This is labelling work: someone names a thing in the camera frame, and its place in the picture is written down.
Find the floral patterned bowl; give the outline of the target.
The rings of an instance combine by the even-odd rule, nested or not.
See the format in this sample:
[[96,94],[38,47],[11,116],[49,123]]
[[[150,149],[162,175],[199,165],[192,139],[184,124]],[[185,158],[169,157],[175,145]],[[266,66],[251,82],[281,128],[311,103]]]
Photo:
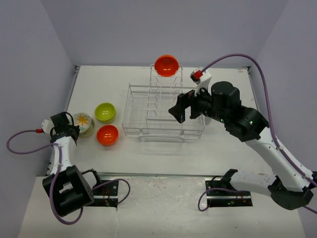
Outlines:
[[73,114],[74,124],[76,126],[88,128],[90,125],[95,126],[95,121],[87,113],[76,113]]

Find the lime green bowl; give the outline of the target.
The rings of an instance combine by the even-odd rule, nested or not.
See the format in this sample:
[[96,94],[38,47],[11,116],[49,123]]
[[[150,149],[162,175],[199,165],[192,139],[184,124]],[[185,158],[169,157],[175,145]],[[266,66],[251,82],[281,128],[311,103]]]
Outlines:
[[115,119],[116,109],[111,103],[101,103],[95,108],[95,117],[102,123],[112,123]]

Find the orange bowl front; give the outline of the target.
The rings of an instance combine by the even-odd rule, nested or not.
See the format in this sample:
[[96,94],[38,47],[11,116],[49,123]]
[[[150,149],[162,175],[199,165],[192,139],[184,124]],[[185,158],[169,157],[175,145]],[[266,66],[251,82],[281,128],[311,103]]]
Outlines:
[[97,141],[103,146],[113,145],[119,136],[117,127],[111,124],[102,126],[96,134]]

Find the orange bowl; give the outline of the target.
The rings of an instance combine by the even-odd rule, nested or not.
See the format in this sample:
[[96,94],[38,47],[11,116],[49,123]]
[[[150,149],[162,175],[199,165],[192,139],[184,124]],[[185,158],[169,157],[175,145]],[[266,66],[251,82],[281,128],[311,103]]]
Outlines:
[[97,141],[103,146],[113,145],[119,136],[117,127],[111,124],[102,126],[96,134]]
[[162,77],[171,77],[179,69],[179,63],[172,55],[162,55],[157,58],[154,69]]

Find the yellow sun patterned bowl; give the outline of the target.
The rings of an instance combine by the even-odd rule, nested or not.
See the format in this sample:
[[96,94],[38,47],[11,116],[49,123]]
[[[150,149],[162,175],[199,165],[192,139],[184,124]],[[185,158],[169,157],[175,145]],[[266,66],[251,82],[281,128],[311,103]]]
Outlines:
[[89,137],[93,134],[94,130],[95,130],[94,125],[90,125],[88,128],[81,127],[79,137],[81,138]]

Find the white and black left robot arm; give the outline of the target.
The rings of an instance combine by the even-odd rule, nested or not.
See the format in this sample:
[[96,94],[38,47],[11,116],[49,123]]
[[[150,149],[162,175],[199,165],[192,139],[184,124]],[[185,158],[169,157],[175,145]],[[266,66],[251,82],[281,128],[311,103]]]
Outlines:
[[62,218],[92,204],[94,195],[102,191],[103,182],[95,170],[81,172],[71,163],[80,133],[71,114],[61,112],[51,121],[53,127],[48,132],[54,148],[53,168],[42,185],[54,214]]

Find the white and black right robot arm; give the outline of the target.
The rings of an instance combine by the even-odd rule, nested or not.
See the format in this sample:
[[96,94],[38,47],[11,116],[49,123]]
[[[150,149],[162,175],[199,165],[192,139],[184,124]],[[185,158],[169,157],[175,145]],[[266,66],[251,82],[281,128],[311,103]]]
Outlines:
[[286,151],[273,140],[268,121],[256,109],[241,104],[238,88],[222,81],[213,84],[210,92],[201,88],[198,93],[194,90],[181,93],[168,112],[183,123],[187,108],[191,119],[204,115],[222,123],[230,135],[256,151],[274,172],[268,176],[230,169],[208,192],[220,190],[227,195],[254,192],[270,197],[287,210],[308,207],[314,196],[312,189],[317,186],[316,172],[305,168],[293,156],[284,157]]

